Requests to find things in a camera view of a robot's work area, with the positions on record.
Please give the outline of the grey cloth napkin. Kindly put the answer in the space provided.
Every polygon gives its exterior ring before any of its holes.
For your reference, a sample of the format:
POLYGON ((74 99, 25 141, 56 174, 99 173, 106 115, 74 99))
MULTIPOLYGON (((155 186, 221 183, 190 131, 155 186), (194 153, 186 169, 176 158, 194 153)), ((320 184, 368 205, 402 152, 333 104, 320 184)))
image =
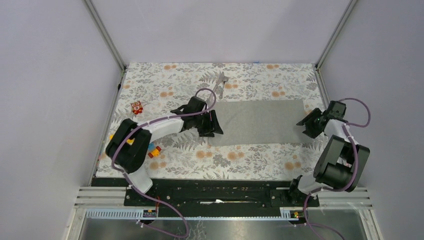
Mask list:
POLYGON ((313 141, 297 126, 306 116, 302 100, 218 102, 214 109, 223 134, 208 139, 213 147, 313 141))

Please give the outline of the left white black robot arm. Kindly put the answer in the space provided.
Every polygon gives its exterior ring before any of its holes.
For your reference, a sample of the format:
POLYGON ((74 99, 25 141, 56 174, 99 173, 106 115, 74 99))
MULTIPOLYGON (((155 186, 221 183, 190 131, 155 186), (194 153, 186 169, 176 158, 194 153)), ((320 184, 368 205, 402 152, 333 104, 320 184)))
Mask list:
POLYGON ((187 104, 171 110, 170 115, 139 124, 130 118, 121 122, 105 148, 112 167, 121 172, 130 186, 137 189, 136 199, 144 206, 152 204, 155 192, 153 181, 144 167, 149 145, 168 135, 195 128, 200 137, 213 138, 224 132, 219 125, 213 104, 197 96, 187 104))

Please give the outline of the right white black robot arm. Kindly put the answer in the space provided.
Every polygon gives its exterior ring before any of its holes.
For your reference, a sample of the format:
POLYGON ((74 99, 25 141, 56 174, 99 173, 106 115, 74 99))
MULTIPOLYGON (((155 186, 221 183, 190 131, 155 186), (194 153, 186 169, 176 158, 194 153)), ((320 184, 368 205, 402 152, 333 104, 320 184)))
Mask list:
POLYGON ((312 110, 297 123, 304 127, 303 134, 314 139, 320 134, 328 137, 313 173, 300 175, 290 183, 285 199, 293 206, 307 204, 319 192, 352 192, 370 156, 370 149, 358 143, 350 127, 366 128, 371 122, 368 106, 367 122, 358 124, 344 119, 347 110, 345 99, 332 100, 326 110, 312 110))

